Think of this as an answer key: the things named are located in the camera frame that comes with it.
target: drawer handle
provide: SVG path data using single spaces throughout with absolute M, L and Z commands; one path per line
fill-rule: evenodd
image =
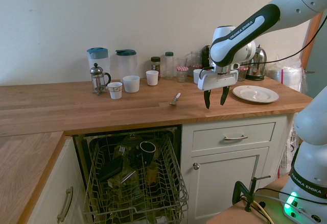
M 70 187 L 69 189 L 66 190 L 67 195 L 66 195 L 66 200 L 65 200 L 64 206 L 62 207 L 61 213 L 59 215 L 57 215 L 58 223 L 60 221 L 63 222 L 67 216 L 67 213 L 68 213 L 69 208 L 72 203 L 73 192 L 74 192 L 73 187 Z
M 200 165 L 198 163 L 193 164 L 193 169 L 198 170 L 200 168 Z
M 243 139 L 247 139 L 247 138 L 248 138 L 248 136 L 244 136 L 244 135 L 242 135 L 239 138 L 227 138 L 227 137 L 224 137 L 224 141 L 236 141 L 236 140 L 243 140 Z

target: butcher block counter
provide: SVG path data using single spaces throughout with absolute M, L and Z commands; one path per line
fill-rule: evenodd
M 248 102 L 232 89 L 255 85 L 279 94 L 269 104 Z M 176 106 L 169 105 L 181 93 Z M 26 223 L 64 144 L 65 136 L 181 125 L 186 123 L 287 114 L 312 100 L 270 78 L 231 86 L 224 106 L 222 89 L 211 92 L 211 106 L 191 78 L 160 79 L 121 99 L 92 93 L 91 82 L 0 87 L 0 223 Z

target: dishwasher rack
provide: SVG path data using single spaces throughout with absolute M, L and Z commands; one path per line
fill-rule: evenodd
M 131 148 L 135 146 L 135 141 L 111 144 L 110 139 L 117 135 L 85 137 L 88 141 L 101 139 L 101 143 L 90 144 L 92 165 L 84 204 L 84 214 L 88 220 L 92 219 L 89 223 L 180 223 L 184 219 L 189 195 L 169 133 L 165 130 L 147 133 L 146 140 L 156 142 L 160 152 L 153 160 L 154 167 L 150 169 L 142 165 L 134 169 L 134 176 L 123 184 L 112 178 L 100 182 L 99 170 L 112 159 L 114 147 L 124 143 L 124 146 Z

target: white paper cup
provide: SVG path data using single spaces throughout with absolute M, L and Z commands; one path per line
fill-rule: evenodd
M 123 77 L 125 91 L 135 93 L 139 90 L 139 76 L 131 75 Z
M 199 74 L 202 69 L 194 69 L 193 70 L 193 82 L 197 84 L 199 82 Z
M 121 82 L 109 83 L 107 86 L 111 99 L 119 99 L 122 97 L 123 84 Z
M 201 72 L 202 69 L 194 69 L 193 70 L 193 82 L 195 84 L 198 84 L 199 82 L 199 75 L 201 73 L 201 77 L 203 77 L 206 73 L 212 72 L 212 70 L 203 70 L 203 72 Z
M 148 85 L 157 85 L 158 84 L 158 75 L 159 72 L 156 70 L 146 71 Z

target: spoon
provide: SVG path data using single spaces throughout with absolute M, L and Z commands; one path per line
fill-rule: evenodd
M 180 96 L 180 93 L 178 93 L 178 94 L 176 95 L 174 101 L 173 101 L 172 103 L 169 103 L 169 104 L 170 104 L 170 105 L 176 105 L 176 101 L 177 101 L 177 99 L 179 98 L 179 96 Z

